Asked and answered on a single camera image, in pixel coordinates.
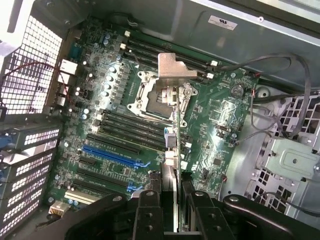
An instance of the connector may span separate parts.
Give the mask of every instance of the connector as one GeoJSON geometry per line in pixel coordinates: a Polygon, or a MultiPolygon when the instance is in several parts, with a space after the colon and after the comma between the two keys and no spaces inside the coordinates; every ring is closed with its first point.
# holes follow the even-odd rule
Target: connector
{"type": "Polygon", "coordinates": [[[89,194],[86,194],[84,192],[80,192],[80,191],[71,191],[71,190],[67,190],[64,194],[64,197],[66,199],[71,199],[73,201],[78,201],[79,203],[83,203],[83,204],[92,204],[95,201],[98,201],[100,198],[97,196],[92,196],[89,194]]]}
{"type": "Polygon", "coordinates": [[[49,214],[57,214],[63,217],[65,213],[69,210],[70,205],[61,201],[55,201],[54,204],[49,208],[49,214]]]}

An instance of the green circuit board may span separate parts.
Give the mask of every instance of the green circuit board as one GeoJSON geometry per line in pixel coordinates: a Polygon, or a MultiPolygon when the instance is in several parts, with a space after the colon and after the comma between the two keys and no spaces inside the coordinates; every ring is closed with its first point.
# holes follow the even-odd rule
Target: green circuit board
{"type": "MultiPolygon", "coordinates": [[[[141,83],[139,72],[157,72],[157,61],[151,55],[143,58],[138,51],[136,55],[123,54],[121,44],[126,39],[125,31],[114,25],[103,27],[99,20],[89,18],[83,24],[81,38],[71,47],[68,60],[79,65],[86,60],[89,65],[84,66],[85,71],[69,88],[75,105],[65,106],[62,112],[64,132],[45,199],[53,197],[67,203],[65,192],[72,185],[92,196],[121,192],[129,197],[134,190],[144,189],[150,181],[150,171],[159,171],[164,162],[163,134],[168,125],[145,121],[127,108],[137,97],[141,83]],[[107,44],[106,41],[103,43],[106,34],[109,35],[107,44]],[[75,95],[77,87],[81,89],[81,96],[75,95]],[[107,152],[108,156],[91,154],[84,146],[99,154],[100,151],[107,152]],[[143,166],[130,166],[119,162],[119,158],[143,166]]],[[[158,46],[166,52],[179,53],[187,60],[196,59],[196,66],[211,61],[227,65],[211,56],[138,31],[131,30],[129,39],[136,40],[139,47],[147,42],[154,48],[158,46]]],[[[243,69],[215,72],[212,79],[200,76],[189,82],[197,94],[191,96],[185,112],[187,127],[181,128],[181,134],[192,143],[183,154],[182,171],[192,172],[197,190],[218,195],[250,106],[251,91],[257,82],[257,78],[243,69]],[[232,97],[234,86],[243,89],[241,97],[232,97]]]]}

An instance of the motherboard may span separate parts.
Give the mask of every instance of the motherboard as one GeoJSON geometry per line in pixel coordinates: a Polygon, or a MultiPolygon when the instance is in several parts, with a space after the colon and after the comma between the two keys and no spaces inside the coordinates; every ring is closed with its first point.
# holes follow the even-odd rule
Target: motherboard
{"type": "Polygon", "coordinates": [[[110,193],[129,198],[166,164],[174,112],[155,87],[160,53],[197,71],[178,89],[180,169],[197,190],[218,196],[258,79],[244,69],[214,72],[228,63],[89,18],[67,58],[81,71],[61,85],[64,132],[46,201],[80,208],[110,193]]]}

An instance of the white sticker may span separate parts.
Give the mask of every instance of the white sticker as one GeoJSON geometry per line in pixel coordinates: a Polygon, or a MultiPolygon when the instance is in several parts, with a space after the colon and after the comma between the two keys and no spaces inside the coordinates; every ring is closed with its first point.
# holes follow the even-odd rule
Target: white sticker
{"type": "Polygon", "coordinates": [[[214,24],[214,25],[217,25],[219,27],[222,27],[222,28],[225,28],[225,29],[229,29],[229,30],[232,30],[232,31],[238,25],[235,22],[228,21],[228,20],[225,20],[225,19],[217,17],[217,16],[213,16],[213,15],[210,16],[208,23],[214,24]]]}

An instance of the metal bracket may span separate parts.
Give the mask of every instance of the metal bracket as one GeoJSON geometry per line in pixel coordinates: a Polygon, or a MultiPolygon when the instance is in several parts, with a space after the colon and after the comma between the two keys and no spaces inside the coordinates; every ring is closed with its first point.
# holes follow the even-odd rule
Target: metal bracket
{"type": "Polygon", "coordinates": [[[176,61],[175,53],[159,53],[158,75],[155,81],[156,91],[169,87],[178,87],[188,79],[196,79],[197,71],[188,70],[184,62],[176,61]]]}

